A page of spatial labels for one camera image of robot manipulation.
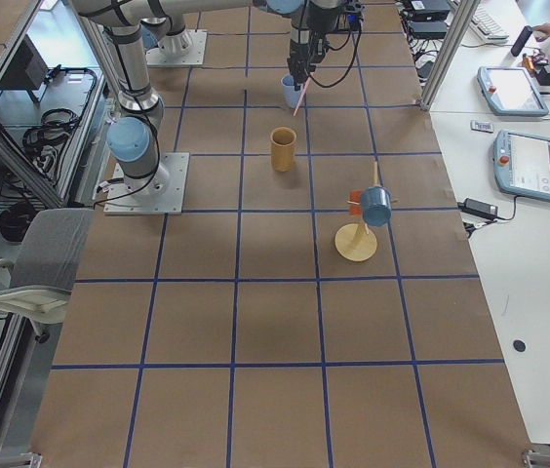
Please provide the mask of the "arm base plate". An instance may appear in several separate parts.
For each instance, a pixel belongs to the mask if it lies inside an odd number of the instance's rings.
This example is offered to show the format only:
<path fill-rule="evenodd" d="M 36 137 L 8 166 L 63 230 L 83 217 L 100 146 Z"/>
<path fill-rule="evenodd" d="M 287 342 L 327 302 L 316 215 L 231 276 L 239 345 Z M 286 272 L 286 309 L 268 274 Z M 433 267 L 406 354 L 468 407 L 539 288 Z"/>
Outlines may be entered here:
<path fill-rule="evenodd" d="M 150 67 L 200 67 L 204 63 L 207 38 L 205 29 L 184 29 L 177 35 L 166 35 L 146 52 L 146 62 Z"/>
<path fill-rule="evenodd" d="M 151 182 L 125 177 L 119 163 L 113 176 L 122 178 L 112 184 L 104 203 L 106 215 L 180 215 L 182 213 L 190 154 L 166 152 Z"/>

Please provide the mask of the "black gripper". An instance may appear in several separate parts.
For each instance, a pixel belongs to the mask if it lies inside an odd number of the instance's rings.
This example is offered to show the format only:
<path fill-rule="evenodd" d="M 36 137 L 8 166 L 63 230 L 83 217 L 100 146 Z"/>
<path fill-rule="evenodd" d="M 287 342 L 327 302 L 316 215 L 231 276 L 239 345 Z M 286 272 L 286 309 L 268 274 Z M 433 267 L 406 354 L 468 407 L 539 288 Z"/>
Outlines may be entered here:
<path fill-rule="evenodd" d="M 326 54 L 327 39 L 324 34 L 312 29 L 292 28 L 287 64 L 295 91 L 299 91 L 312 79 L 316 66 Z"/>

